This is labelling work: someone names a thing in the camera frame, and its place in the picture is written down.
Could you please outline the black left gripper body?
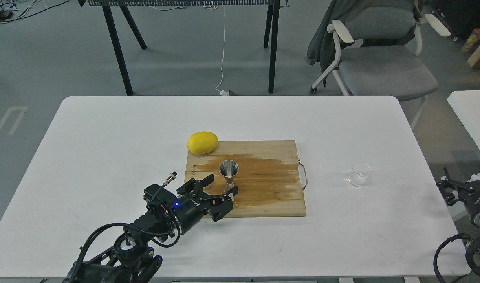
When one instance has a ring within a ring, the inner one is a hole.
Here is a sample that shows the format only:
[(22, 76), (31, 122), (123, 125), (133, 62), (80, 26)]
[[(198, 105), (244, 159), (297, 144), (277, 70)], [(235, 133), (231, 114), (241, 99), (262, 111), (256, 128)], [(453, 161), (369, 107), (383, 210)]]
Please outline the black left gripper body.
[(205, 195), (183, 195), (174, 198), (171, 201), (171, 208), (180, 226), (181, 233), (187, 233), (216, 204), (216, 200)]

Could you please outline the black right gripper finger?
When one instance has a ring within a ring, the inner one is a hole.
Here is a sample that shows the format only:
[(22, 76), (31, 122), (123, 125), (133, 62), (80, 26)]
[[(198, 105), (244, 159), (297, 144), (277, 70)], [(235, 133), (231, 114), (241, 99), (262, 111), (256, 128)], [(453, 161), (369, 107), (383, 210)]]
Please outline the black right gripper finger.
[(447, 206), (463, 202), (466, 196), (474, 193), (467, 183), (451, 179), (447, 168), (443, 168), (443, 177), (436, 182), (436, 186)]

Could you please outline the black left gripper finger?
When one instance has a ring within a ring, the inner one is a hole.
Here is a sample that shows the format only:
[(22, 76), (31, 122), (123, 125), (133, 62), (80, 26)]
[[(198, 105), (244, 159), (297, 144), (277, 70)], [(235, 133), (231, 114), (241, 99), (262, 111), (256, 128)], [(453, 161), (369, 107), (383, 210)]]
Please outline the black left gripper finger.
[(213, 174), (208, 175), (202, 180), (190, 179), (182, 186), (180, 186), (176, 192), (179, 196), (192, 196), (196, 197), (199, 193), (203, 192), (203, 189), (213, 183), (215, 177)]
[(211, 217), (214, 222), (221, 220), (233, 210), (234, 196), (238, 194), (238, 186), (233, 186), (222, 195), (208, 195), (203, 197), (203, 216)]

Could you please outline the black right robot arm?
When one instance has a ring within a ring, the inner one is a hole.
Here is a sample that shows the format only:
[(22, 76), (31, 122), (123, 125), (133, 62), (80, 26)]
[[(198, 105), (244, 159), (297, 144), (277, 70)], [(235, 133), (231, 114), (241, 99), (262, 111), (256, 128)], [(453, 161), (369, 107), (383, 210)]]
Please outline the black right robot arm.
[[(471, 224), (480, 229), (480, 179), (461, 182), (450, 177), (448, 169), (443, 168), (443, 177), (436, 183), (440, 194), (448, 207), (457, 202), (464, 204)], [(480, 236), (473, 239), (467, 233), (458, 233), (447, 238), (437, 249), (433, 259), (433, 269), (437, 280), (444, 283), (438, 267), (438, 258), (441, 250), (455, 240), (462, 240), (466, 246), (465, 260), (472, 273), (480, 277), (480, 266), (475, 263), (475, 254), (480, 255)]]

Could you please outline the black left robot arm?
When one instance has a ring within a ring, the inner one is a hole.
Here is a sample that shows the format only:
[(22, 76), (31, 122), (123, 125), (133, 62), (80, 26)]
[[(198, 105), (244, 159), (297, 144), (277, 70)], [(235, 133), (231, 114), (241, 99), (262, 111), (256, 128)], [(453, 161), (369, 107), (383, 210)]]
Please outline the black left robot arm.
[[(176, 178), (172, 172), (162, 185), (152, 184), (144, 190), (147, 212), (131, 224), (112, 223), (96, 229), (80, 248), (65, 283), (147, 283), (162, 265), (162, 256), (155, 255), (152, 241), (170, 248), (175, 242), (164, 244), (168, 238), (178, 241), (200, 220), (209, 215), (221, 220), (233, 210), (238, 186), (227, 185), (226, 192), (208, 195), (204, 188), (214, 181), (214, 175), (204, 179), (190, 179), (177, 189), (177, 194), (166, 189)], [(89, 261), (84, 257), (94, 240), (111, 227), (122, 227), (123, 233), (109, 247)]]

